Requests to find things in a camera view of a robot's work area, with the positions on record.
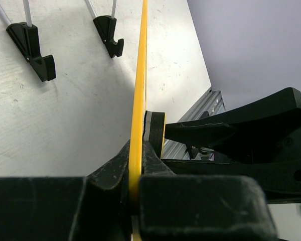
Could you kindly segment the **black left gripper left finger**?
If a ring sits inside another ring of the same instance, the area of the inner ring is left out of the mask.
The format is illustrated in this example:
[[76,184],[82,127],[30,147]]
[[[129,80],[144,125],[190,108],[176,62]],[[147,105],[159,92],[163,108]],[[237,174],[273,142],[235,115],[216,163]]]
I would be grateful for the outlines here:
[[0,240],[130,240],[129,144],[81,177],[0,177]]

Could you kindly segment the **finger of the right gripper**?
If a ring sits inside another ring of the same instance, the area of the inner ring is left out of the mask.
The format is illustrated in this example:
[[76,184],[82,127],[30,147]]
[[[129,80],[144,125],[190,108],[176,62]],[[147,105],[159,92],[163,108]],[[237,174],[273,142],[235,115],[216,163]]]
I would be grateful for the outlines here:
[[272,141],[301,127],[301,92],[288,87],[207,118],[167,124],[165,138],[195,147]]
[[163,159],[176,174],[247,176],[259,184],[268,203],[301,203],[301,155],[294,152],[275,162],[257,164]]

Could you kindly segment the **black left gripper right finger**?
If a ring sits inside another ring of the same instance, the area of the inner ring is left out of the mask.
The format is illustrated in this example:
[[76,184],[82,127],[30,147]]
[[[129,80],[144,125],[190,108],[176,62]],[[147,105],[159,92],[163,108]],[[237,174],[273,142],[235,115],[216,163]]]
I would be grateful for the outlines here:
[[258,183],[246,176],[177,175],[143,143],[142,240],[277,240]]

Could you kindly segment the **yellow framed whiteboard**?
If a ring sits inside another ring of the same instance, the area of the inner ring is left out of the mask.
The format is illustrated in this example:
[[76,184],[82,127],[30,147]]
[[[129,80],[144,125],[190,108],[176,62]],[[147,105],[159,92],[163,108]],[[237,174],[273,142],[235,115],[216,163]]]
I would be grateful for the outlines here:
[[128,160],[128,197],[133,213],[137,211],[138,180],[142,174],[143,120],[146,109],[147,17],[148,1],[143,1]]

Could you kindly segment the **yellow black whiteboard eraser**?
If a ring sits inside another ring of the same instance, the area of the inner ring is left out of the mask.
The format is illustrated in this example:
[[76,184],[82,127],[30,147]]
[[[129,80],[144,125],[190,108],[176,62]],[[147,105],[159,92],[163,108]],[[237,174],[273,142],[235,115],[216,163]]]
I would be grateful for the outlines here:
[[158,158],[162,157],[165,143],[166,114],[146,111],[143,140],[150,142]]

